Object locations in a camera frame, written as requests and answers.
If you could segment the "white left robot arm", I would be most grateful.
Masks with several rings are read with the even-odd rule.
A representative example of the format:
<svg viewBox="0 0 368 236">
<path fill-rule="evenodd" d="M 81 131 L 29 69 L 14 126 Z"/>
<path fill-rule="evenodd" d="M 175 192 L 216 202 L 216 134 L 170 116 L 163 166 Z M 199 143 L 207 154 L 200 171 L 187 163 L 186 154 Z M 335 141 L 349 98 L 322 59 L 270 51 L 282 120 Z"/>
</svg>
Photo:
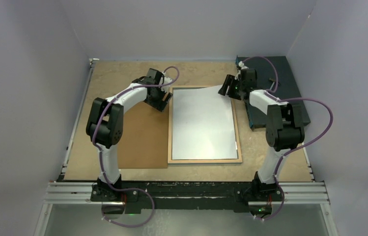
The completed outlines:
<svg viewBox="0 0 368 236">
<path fill-rule="evenodd" d="M 97 189 L 109 201 L 116 201 L 128 188 L 121 179 L 118 158 L 131 158 L 145 163 L 165 163 L 168 153 L 174 161 L 185 163 L 235 160 L 238 156 L 236 128 L 229 99 L 212 96 L 212 88 L 192 89 L 192 95 L 200 95 L 212 101 L 208 106 L 189 103 L 189 97 L 181 97 L 174 102 L 178 108 L 178 118 L 172 120 L 172 128 L 150 127 L 144 124 L 136 127 L 135 120 L 128 126 L 133 134 L 127 136 L 123 145 L 119 142 L 123 135 L 126 119 L 124 114 L 135 105 L 146 103 L 162 112 L 173 94 L 169 86 L 174 80 L 165 72 L 149 69 L 145 76 L 135 79 L 128 88 L 115 96 L 96 98 L 91 106 L 86 133 L 98 150 L 100 176 Z"/>
</svg>

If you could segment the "brown backing board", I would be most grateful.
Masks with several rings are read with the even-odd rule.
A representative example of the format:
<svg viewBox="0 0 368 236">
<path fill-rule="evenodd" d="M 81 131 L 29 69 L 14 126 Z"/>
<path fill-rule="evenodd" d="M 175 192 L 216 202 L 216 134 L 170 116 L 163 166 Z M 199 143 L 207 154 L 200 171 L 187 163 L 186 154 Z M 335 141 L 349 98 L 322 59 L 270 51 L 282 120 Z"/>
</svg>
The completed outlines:
<svg viewBox="0 0 368 236">
<path fill-rule="evenodd" d="M 118 143 L 120 169 L 165 169 L 168 166 L 169 105 L 160 112 L 140 102 L 124 115 Z"/>
</svg>

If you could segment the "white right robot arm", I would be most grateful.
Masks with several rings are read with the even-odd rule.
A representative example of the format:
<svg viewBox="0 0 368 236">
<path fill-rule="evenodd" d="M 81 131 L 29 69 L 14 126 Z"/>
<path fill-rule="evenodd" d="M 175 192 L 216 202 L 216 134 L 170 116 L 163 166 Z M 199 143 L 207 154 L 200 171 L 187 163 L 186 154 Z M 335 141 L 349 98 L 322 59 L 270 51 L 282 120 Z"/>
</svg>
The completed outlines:
<svg viewBox="0 0 368 236">
<path fill-rule="evenodd" d="M 267 116 L 265 138 L 269 146 L 265 160 L 255 173 L 250 193 L 257 200 L 263 200 L 278 190 L 279 168 L 284 164 L 288 152 L 304 141 L 305 132 L 302 108 L 283 102 L 267 90 L 257 87 L 254 69 L 241 69 L 237 75 L 229 75 L 226 95 L 248 102 Z"/>
</svg>

